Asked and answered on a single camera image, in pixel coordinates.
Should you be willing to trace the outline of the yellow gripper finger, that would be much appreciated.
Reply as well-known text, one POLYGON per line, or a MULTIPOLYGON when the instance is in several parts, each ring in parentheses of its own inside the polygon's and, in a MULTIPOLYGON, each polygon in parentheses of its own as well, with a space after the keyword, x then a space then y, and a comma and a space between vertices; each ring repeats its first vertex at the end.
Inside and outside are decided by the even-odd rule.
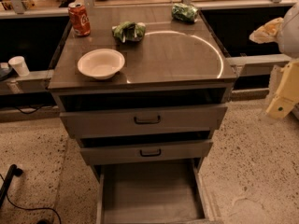
POLYGON ((249 39, 257 44, 282 41, 281 26, 283 19, 281 17, 275 18, 266 24, 260 26, 257 30, 249 35, 249 39))
POLYGON ((299 60, 283 67, 275 65, 269 81, 265 114, 271 119, 285 118, 299 103, 299 60))

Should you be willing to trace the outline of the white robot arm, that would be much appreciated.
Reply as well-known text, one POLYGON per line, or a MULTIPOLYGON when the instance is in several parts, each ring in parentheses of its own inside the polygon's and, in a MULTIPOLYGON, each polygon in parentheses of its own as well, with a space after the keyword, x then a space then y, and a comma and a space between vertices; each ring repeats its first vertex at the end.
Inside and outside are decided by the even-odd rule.
POLYGON ((282 54, 291 58, 283 67, 274 66, 269 80, 263 115, 284 119, 299 103, 299 4, 283 18, 276 18, 251 33, 249 39, 263 44, 276 42, 282 54))

